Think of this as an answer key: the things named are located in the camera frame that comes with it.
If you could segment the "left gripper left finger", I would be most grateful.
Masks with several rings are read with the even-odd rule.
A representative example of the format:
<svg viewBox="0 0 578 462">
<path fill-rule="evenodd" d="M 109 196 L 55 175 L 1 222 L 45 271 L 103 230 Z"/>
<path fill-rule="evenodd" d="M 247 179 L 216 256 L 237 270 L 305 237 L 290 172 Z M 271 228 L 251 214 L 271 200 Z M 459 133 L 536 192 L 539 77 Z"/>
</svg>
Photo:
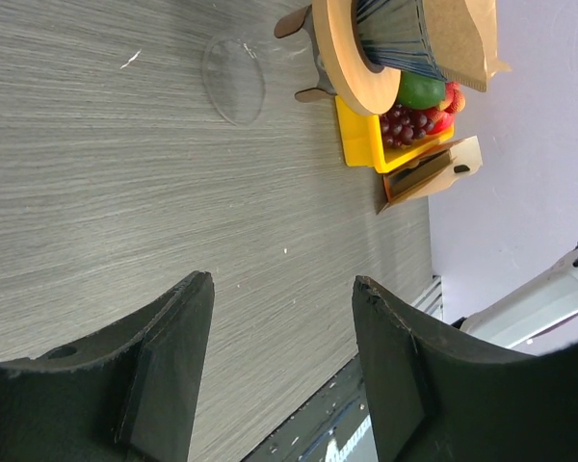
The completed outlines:
<svg viewBox="0 0 578 462">
<path fill-rule="evenodd" d="M 0 362 L 0 461 L 184 461 L 214 307 L 196 271 L 42 356 Z"/>
</svg>

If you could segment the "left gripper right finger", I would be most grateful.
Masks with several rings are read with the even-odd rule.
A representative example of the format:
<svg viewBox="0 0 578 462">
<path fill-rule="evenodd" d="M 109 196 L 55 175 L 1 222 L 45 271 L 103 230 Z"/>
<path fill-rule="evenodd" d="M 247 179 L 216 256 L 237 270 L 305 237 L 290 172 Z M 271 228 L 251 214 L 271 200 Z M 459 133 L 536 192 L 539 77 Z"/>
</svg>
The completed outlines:
<svg viewBox="0 0 578 462">
<path fill-rule="evenodd" d="M 379 460 L 578 461 L 578 343 L 495 346 L 365 276 L 353 313 Z"/>
</svg>

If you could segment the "wooden dripper ring holder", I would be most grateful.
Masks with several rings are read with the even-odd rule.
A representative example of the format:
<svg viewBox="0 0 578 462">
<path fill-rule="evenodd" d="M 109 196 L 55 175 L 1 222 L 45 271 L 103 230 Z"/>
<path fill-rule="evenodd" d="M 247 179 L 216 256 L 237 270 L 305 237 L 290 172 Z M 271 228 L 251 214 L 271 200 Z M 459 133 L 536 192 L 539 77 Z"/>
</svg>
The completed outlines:
<svg viewBox="0 0 578 462">
<path fill-rule="evenodd" d="M 337 95 L 361 116 L 381 115 L 396 100 L 401 71 L 367 59 L 357 32 L 356 5 L 351 0 L 314 1 L 315 36 Z"/>
</svg>

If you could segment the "glass carafe with wood band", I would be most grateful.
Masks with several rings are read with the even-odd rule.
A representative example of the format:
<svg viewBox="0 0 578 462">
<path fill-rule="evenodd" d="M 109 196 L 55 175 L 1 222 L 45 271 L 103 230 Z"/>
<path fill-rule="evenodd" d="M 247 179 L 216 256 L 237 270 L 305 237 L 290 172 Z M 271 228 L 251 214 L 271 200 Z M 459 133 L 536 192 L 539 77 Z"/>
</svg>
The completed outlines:
<svg viewBox="0 0 578 462">
<path fill-rule="evenodd" d="M 202 83 L 212 106 L 226 122 L 247 127 L 261 118 L 273 86 L 274 66 L 303 55 L 309 57 L 308 66 L 316 71 L 317 83 L 294 90 L 292 97 L 311 103 L 335 96 L 310 5 L 285 15 L 274 26 L 249 25 L 211 38 L 202 58 Z"/>
</svg>

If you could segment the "brown paper coffee filter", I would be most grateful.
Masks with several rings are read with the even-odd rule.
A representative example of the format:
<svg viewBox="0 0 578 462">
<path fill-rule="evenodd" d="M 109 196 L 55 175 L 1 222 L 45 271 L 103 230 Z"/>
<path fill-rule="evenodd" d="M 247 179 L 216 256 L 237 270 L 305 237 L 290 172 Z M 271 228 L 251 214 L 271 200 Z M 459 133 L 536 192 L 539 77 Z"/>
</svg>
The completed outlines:
<svg viewBox="0 0 578 462">
<path fill-rule="evenodd" d="M 423 9 L 433 57 L 446 80 L 485 92 L 496 73 L 511 69 L 498 58 L 495 0 L 425 0 Z"/>
</svg>

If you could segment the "blue glass dripper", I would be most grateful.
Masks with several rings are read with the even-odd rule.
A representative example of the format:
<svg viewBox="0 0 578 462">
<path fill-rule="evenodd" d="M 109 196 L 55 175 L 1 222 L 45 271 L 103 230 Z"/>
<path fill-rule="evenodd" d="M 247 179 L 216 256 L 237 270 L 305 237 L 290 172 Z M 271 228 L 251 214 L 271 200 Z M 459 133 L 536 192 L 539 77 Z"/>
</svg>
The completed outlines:
<svg viewBox="0 0 578 462">
<path fill-rule="evenodd" d="M 362 49 L 373 64 L 446 81 L 431 47 L 423 1 L 358 1 L 355 19 Z"/>
</svg>

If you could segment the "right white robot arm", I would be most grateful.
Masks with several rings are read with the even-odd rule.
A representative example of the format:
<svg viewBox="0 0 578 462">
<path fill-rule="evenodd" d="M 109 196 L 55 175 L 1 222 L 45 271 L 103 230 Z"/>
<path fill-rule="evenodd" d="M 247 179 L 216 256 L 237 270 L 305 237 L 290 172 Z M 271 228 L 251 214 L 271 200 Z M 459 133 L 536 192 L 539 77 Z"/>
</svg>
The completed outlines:
<svg viewBox="0 0 578 462">
<path fill-rule="evenodd" d="M 578 316 L 578 243 L 550 269 L 453 326 L 512 349 Z"/>
</svg>

